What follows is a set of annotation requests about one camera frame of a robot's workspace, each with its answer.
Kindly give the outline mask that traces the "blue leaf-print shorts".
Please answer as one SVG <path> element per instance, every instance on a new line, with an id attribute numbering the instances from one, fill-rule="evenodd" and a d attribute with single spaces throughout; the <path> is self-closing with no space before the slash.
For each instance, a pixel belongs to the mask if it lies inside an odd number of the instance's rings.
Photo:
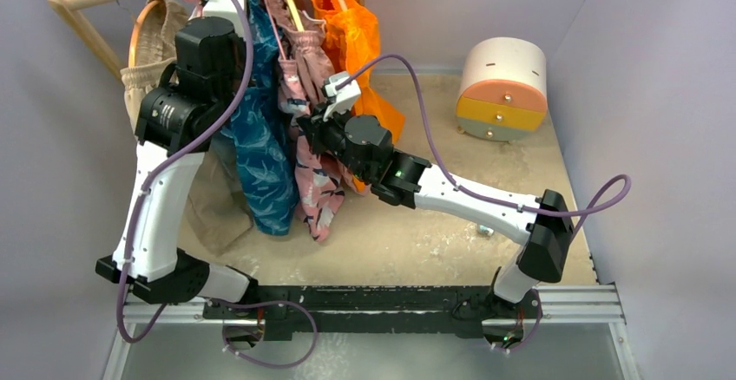
<path id="1" fill-rule="evenodd" d="M 288 136 L 278 107 L 279 39 L 263 0 L 246 0 L 253 37 L 248 87 L 223 134 L 234 144 L 235 164 L 253 222 L 268 235 L 285 236 L 298 191 Z"/>

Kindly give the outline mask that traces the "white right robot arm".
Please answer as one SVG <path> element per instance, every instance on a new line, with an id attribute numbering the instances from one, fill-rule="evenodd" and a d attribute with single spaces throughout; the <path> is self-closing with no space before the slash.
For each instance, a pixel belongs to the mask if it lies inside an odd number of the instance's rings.
<path id="1" fill-rule="evenodd" d="M 490 310 L 507 317 L 537 284 L 562 280 L 574 226 L 564 197 L 511 193 L 444 174 L 439 165 L 394 147 L 391 133 L 371 115 L 321 113 L 301 117 L 310 149 L 328 153 L 392 206 L 447 213 L 518 244 L 487 294 Z"/>

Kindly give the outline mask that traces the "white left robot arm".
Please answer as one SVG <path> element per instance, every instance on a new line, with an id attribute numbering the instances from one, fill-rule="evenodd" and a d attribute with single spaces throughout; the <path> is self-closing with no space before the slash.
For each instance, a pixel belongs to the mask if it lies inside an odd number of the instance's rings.
<path id="1" fill-rule="evenodd" d="M 178 238 L 211 137 L 244 95 L 253 65 L 251 34 L 246 20 L 204 16 L 187 22 L 174 44 L 174 61 L 141 102 L 136 189 L 124 233 L 95 271 L 151 305 L 212 298 L 225 301 L 235 317 L 249 318 L 259 306 L 251 278 L 193 257 L 179 248 Z"/>

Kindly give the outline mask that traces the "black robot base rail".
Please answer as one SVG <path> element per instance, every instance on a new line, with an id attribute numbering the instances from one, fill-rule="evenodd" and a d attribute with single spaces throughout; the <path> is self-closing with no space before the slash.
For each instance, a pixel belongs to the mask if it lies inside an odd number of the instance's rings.
<path id="1" fill-rule="evenodd" d="M 196 297 L 151 305 L 121 285 L 115 316 L 120 329 L 160 318 L 261 328 L 268 341 L 296 333 L 441 333 L 485 338 L 502 347 L 529 339 L 542 323 L 607 324 L 624 319 L 612 286 L 541 286 L 517 304 L 496 298 L 489 285 L 261 285 L 255 278 L 239 302 Z"/>

